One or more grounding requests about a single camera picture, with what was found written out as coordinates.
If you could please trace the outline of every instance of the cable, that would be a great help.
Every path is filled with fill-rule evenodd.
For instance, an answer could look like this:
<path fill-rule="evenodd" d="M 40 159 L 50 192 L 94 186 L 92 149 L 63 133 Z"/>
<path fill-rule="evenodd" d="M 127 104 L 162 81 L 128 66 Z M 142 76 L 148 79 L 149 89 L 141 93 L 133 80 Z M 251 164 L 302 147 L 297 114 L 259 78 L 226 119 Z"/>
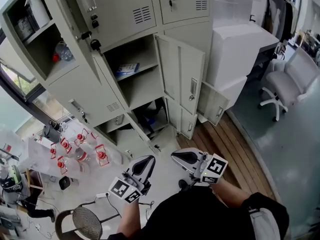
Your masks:
<path fill-rule="evenodd" d="M 36 224 L 35 224 L 33 221 L 31 221 L 29 217 L 27 217 L 26 219 L 27 219 L 28 222 L 29 222 L 29 226 L 26 227 L 22 232 L 25 232 L 25 231 L 27 231 L 28 229 L 30 229 L 30 225 L 33 224 L 34 227 L 36 228 L 36 230 L 37 230 L 44 238 L 49 239 L 49 240 L 52 239 L 52 237 L 53 237 L 53 235 L 55 234 L 56 231 L 53 231 L 52 233 L 47 232 L 46 235 L 45 235 L 45 234 L 43 234 L 43 233 L 40 231 L 40 229 L 38 229 L 38 228 L 36 227 Z"/>
<path fill-rule="evenodd" d="M 140 202 L 139 205 L 145 205 L 145 206 L 150 206 L 149 208 L 147 208 L 145 210 L 145 218 L 146 218 L 146 221 L 149 220 L 149 213 L 150 211 L 152 210 L 152 206 L 154 205 L 155 201 L 151 201 L 151 203 L 144 203 L 144 202 Z"/>
<path fill-rule="evenodd" d="M 52 203 L 49 203 L 49 202 L 43 201 L 43 200 L 41 200 L 41 199 L 38 199 L 38 200 L 40 200 L 40 201 L 42 201 L 42 202 L 44 202 L 44 203 L 46 203 L 46 204 L 48 204 L 48 205 L 53 206 L 53 207 L 56 209 L 56 211 L 58 212 L 58 214 L 60 213 L 60 211 L 58 210 L 58 208 L 57 208 L 55 205 L 53 205 Z"/>
<path fill-rule="evenodd" d="M 116 210 L 116 212 L 119 214 L 119 216 L 120 216 L 120 218 L 122 218 L 121 217 L 121 214 L 120 214 L 120 212 L 117 210 L 117 208 L 116 207 L 114 207 L 112 204 L 111 204 L 111 202 L 110 202 L 110 200 L 109 200 L 109 195 L 108 194 L 106 194 L 105 195 L 106 196 L 106 199 L 108 199 L 108 201 L 109 201 L 109 204 Z"/>

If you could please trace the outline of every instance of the key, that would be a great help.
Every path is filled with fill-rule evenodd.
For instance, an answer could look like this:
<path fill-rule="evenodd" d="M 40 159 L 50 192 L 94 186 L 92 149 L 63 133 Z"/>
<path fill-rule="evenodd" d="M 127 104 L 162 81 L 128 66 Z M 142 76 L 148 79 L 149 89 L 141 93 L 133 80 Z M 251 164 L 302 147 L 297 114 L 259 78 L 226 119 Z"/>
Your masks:
<path fill-rule="evenodd" d="M 86 119 L 86 113 L 85 113 L 84 111 L 82 111 L 81 113 L 82 113 L 82 119 L 83 119 L 83 121 L 85 121 L 87 124 L 89 124 L 89 123 L 88 123 L 88 120 Z"/>
<path fill-rule="evenodd" d="M 103 56 L 103 54 L 102 54 L 101 51 L 100 51 L 101 43 L 99 42 L 98 39 L 93 39 L 93 40 L 90 42 L 90 46 L 91 46 L 92 50 L 98 51 L 99 54 L 100 54 L 101 56 Z"/>
<path fill-rule="evenodd" d="M 154 147 L 161 152 L 159 145 L 154 145 Z"/>
<path fill-rule="evenodd" d="M 169 5 L 170 5 L 171 12 L 172 12 L 172 0 L 169 0 Z"/>

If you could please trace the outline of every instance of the person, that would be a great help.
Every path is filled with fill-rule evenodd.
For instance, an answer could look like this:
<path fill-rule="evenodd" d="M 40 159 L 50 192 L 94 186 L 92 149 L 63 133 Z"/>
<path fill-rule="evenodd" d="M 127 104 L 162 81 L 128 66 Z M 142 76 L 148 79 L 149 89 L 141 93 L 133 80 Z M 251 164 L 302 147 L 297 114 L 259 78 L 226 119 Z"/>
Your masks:
<path fill-rule="evenodd" d="M 20 177 L 11 176 L 10 172 L 14 172 Z M 51 222 L 55 222 L 55 211 L 53 209 L 36 209 L 39 191 L 38 189 L 33 189 L 31 192 L 26 175 L 24 173 L 20 174 L 16 166 L 12 166 L 9 169 L 3 167 L 1 169 L 0 183 L 2 197 L 10 208 L 25 212 L 31 218 L 49 217 Z"/>
<path fill-rule="evenodd" d="M 286 208 L 259 192 L 250 195 L 222 178 L 210 187 L 190 187 L 184 180 L 179 181 L 179 186 L 181 191 L 160 203 L 143 228 L 139 202 L 126 204 L 117 234 L 108 239 L 255 240 L 250 212 L 260 208 L 272 213 L 278 238 L 283 240 L 286 235 L 289 226 Z M 275 238 L 270 234 L 264 239 Z"/>

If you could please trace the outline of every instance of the office chair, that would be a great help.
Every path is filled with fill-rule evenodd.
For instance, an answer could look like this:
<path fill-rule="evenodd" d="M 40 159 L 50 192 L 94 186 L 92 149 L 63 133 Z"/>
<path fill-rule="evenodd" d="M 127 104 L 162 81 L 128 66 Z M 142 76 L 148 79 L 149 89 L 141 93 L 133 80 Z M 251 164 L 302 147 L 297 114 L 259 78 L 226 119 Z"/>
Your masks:
<path fill-rule="evenodd" d="M 262 106 L 273 103 L 276 116 L 272 120 L 279 121 L 280 107 L 282 112 L 286 113 L 289 105 L 303 100 L 319 75 L 320 69 L 316 63 L 300 47 L 288 62 L 273 59 L 264 77 L 269 88 L 263 87 L 259 91 L 259 94 L 266 92 L 271 98 L 260 102 L 258 108 L 261 109 Z"/>

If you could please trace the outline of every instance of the person's leg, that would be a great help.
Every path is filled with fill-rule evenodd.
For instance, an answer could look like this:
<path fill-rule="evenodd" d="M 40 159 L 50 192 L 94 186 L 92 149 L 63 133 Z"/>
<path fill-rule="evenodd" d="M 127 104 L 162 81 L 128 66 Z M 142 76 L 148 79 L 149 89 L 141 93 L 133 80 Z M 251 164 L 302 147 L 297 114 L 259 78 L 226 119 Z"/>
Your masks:
<path fill-rule="evenodd" d="M 22 205 L 28 210 L 27 214 L 31 218 L 46 218 L 50 217 L 52 222 L 55 222 L 55 212 L 53 209 L 36 209 L 38 199 L 34 196 L 27 197 L 22 201 Z"/>
<path fill-rule="evenodd" d="M 222 199 L 229 208 L 239 208 L 250 194 L 230 184 L 223 178 L 217 184 L 210 184 L 212 190 Z"/>

